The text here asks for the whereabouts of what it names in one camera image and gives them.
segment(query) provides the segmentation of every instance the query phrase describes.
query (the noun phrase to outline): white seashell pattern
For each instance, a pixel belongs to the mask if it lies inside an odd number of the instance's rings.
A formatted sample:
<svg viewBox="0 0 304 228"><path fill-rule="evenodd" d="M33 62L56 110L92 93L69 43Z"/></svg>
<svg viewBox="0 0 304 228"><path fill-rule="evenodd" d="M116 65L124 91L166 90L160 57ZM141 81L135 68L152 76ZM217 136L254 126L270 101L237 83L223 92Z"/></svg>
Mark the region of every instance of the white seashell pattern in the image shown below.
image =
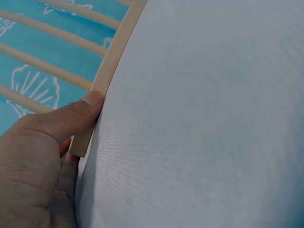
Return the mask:
<svg viewBox="0 0 304 228"><path fill-rule="evenodd" d="M73 4L76 4L75 3L75 0L64 0L64 1L67 1L67 2L70 2L70 3L73 3ZM54 7L54 6L49 6L47 4L45 4L45 8L43 10L43 15L47 15L55 10L59 11L59 12L66 12L65 9L61 9L61 8L58 8L58 7ZM85 5L78 5L78 6L81 6L81 7L85 7L85 8L88 8L89 10L93 9L93 5L92 4L85 4Z"/></svg>
<svg viewBox="0 0 304 228"><path fill-rule="evenodd" d="M11 29L16 22L0 17L0 37L2 37L8 29Z"/></svg>
<svg viewBox="0 0 304 228"><path fill-rule="evenodd" d="M58 108L60 86L57 78L27 64L14 69L11 76L11 89L45 106ZM6 100L6 103L14 109L19 118L33 113L11 100Z"/></svg>

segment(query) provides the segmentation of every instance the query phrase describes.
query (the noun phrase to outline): white mattress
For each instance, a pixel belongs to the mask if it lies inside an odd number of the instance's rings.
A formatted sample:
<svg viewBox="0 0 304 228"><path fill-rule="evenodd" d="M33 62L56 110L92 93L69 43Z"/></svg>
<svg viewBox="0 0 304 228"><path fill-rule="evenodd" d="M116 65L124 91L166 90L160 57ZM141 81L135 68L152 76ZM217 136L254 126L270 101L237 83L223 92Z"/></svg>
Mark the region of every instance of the white mattress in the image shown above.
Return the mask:
<svg viewBox="0 0 304 228"><path fill-rule="evenodd" d="M303 21L303 0L149 0L80 164L79 226L303 227Z"/></svg>

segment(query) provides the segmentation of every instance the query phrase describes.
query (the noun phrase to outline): wooden slat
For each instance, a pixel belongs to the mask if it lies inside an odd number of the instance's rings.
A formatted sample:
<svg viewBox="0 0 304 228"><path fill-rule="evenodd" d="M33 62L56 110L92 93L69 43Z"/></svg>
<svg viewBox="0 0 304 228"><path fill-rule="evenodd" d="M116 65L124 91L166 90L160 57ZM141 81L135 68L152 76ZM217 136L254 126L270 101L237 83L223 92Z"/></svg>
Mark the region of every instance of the wooden slat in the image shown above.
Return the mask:
<svg viewBox="0 0 304 228"><path fill-rule="evenodd" d="M116 0L117 2L127 6L127 7L130 7L132 5L132 2L131 0Z"/></svg>
<svg viewBox="0 0 304 228"><path fill-rule="evenodd" d="M106 53L103 62L95 77L91 90L99 91L103 96L111 83L117 65L123 54L124 48L133 32L133 29L140 17L147 0L134 0L124 17L121 26L119 27L114 39ZM70 152L84 157L92 136L94 126L91 126L87 131L75 135L70 146Z"/></svg>
<svg viewBox="0 0 304 228"><path fill-rule="evenodd" d="M35 58L21 51L18 51L5 44L0 43L0 52L3 52L4 54L11 56L15 59L18 59L19 61L24 62L32 67L47 72L50 75L61 78L67 82L70 82L78 87L84 88L86 90L89 90L91 88L92 85L91 81L82 78L78 75L75 75L71 72L68 72L66 70L63 70L57 66L51 65L45 61L42 61L41 59Z"/></svg>
<svg viewBox="0 0 304 228"><path fill-rule="evenodd" d="M53 109L42 105L41 103L27 98L24 95L17 93L16 91L9 89L0 84L0 95L6 97L7 99L16 102L17 104L35 112L35 113L48 113Z"/></svg>
<svg viewBox="0 0 304 228"><path fill-rule="evenodd" d="M36 0L36 1L43 2L43 3L49 4L49 5L53 5L53 6L57 6L57 7L60 7L62 9L68 10L73 13L77 13L86 18L89 18L94 21L105 24L107 26L110 26L114 29L118 29L118 27L121 24L119 21L117 21L111 17L105 16L101 13L97 13L95 11L86 9L84 7L80 7L78 5L75 5L73 3L69 3L69 2L66 2L63 0Z"/></svg>
<svg viewBox="0 0 304 228"><path fill-rule="evenodd" d="M101 56L104 56L107 52L107 49L101 45L93 43L82 37L76 36L70 32L66 32L64 30L58 29L54 26L42 23L42 22L34 20L34 19L24 17L17 13L12 13L12 12L8 12L3 9L0 9L0 17L12 20L14 22L23 24L25 26L29 26L31 28L34 28L34 29L37 29L40 31L43 31L43 32L53 35L55 37L66 40L70 43L76 44L86 50L92 51Z"/></svg>

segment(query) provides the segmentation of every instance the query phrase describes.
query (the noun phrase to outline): blue fabric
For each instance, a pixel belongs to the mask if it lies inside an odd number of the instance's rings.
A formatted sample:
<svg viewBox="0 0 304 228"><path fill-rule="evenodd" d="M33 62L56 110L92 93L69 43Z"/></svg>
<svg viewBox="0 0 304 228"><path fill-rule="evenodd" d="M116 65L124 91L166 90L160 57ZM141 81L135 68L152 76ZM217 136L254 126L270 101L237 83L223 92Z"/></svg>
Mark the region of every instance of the blue fabric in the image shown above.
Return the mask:
<svg viewBox="0 0 304 228"><path fill-rule="evenodd" d="M121 21L128 8L114 0L65 0ZM22 14L108 47L115 30L71 12L35 1L2 0L0 8ZM102 57L38 30L0 18L0 42L93 80ZM0 83L54 109L86 91L0 53ZM0 96L0 135L18 118L31 113Z"/></svg>

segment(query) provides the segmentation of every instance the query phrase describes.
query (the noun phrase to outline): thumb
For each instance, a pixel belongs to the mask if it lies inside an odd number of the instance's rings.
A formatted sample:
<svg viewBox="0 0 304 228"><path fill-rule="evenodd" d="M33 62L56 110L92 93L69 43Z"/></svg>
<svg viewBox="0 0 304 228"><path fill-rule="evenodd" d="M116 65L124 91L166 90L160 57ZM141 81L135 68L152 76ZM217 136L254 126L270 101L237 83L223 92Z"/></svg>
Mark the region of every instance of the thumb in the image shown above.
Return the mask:
<svg viewBox="0 0 304 228"><path fill-rule="evenodd" d="M98 91L91 91L77 102L42 114L42 129L61 144L67 138L92 126L98 118L103 104L102 95Z"/></svg>

